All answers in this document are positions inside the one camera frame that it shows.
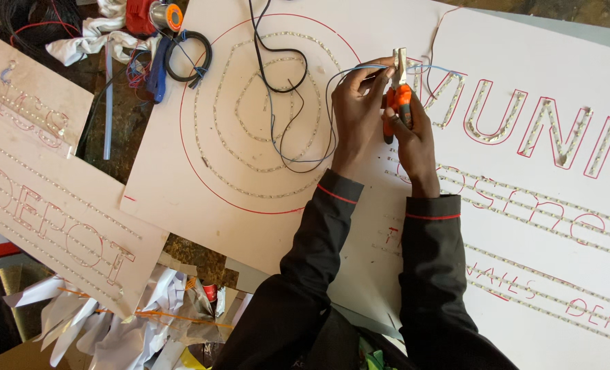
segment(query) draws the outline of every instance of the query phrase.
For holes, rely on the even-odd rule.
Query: table surface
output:
[[[610,0],[446,0],[441,2],[462,5],[483,13],[610,46]],[[176,3],[184,11],[188,6],[188,0],[176,1]],[[86,60],[71,66],[69,70],[62,69],[59,72],[63,75],[69,73],[71,76],[79,71],[92,73],[97,64],[98,70],[103,71],[103,63],[103,53],[90,55]],[[118,63],[114,69],[118,68],[123,68],[123,65]],[[105,80],[102,74],[95,76],[94,86],[91,82],[90,86],[84,87],[91,91],[94,89],[94,93],[97,94],[105,84]],[[116,81],[113,84],[111,160],[102,159],[104,104],[100,105],[95,113],[93,128],[87,141],[85,160],[126,184],[152,108],[151,103],[143,104],[139,101],[134,90],[127,87],[126,80],[120,78]],[[170,235],[163,250],[182,263],[198,266],[198,272],[203,279],[231,288],[236,287],[239,273],[225,267],[225,256],[174,234]]]

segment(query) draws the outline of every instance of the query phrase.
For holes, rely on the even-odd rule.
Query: black wire bundle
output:
[[[45,45],[81,35],[76,0],[0,0],[1,37],[23,53],[40,55]]]

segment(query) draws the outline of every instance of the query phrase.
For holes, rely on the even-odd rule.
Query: red power tool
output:
[[[157,0],[127,0],[127,29],[135,35],[150,36],[157,29],[179,31],[183,16],[175,4]]]
[[[412,130],[412,114],[410,113],[410,98],[412,90],[406,82],[406,48],[394,49],[394,67],[396,72],[392,76],[392,86],[387,90],[386,105],[382,107],[391,107],[394,112],[399,115],[401,122]],[[394,132],[389,126],[387,119],[383,120],[383,140],[386,144],[391,144],[394,141]]]

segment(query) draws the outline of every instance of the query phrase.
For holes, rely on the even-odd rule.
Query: finger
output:
[[[412,131],[420,138],[432,138],[432,126],[415,91],[410,96],[410,112],[412,114]]]
[[[369,90],[368,99],[371,102],[371,105],[379,107],[383,100],[383,93],[385,92],[385,86],[389,82],[389,79],[394,76],[394,72],[396,70],[393,66],[388,67],[386,70],[382,71],[374,81],[374,84],[371,86],[371,90]]]
[[[392,128],[392,131],[394,131],[394,135],[399,142],[404,142],[413,134],[410,130],[408,130],[406,125],[401,122],[399,116],[394,113],[394,109],[387,107],[383,114],[387,117],[387,121],[389,122],[389,125]]]
[[[376,79],[376,76],[373,76],[373,77],[365,78],[362,82],[360,82],[359,89],[358,89],[359,94],[363,96],[364,93],[366,93],[367,90],[369,88],[371,88],[371,85],[374,84],[375,79]]]
[[[391,65],[394,65],[394,57],[385,57],[385,58],[374,59],[373,61],[358,64],[358,66],[356,68],[366,66],[366,65],[391,66]],[[369,76],[372,73],[375,73],[378,70],[380,70],[380,68],[370,67],[370,68],[360,68],[360,69],[350,71],[349,74],[346,75],[346,78],[344,79],[344,81],[341,83],[340,86],[344,89],[349,89],[351,91],[358,91],[359,85],[362,82],[362,80],[364,80],[367,76]]]

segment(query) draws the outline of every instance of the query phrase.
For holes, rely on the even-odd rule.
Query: orange pliers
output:
[[[392,86],[387,90],[386,99],[383,100],[382,109],[391,107],[394,112],[399,114],[401,122],[412,130],[412,114],[410,113],[410,98],[412,90],[406,82],[406,68],[408,61],[406,60],[406,48],[401,47],[394,49],[394,67],[396,72],[392,76]],[[383,139],[386,144],[391,144],[394,141],[394,132],[389,126],[387,119],[383,119]]]

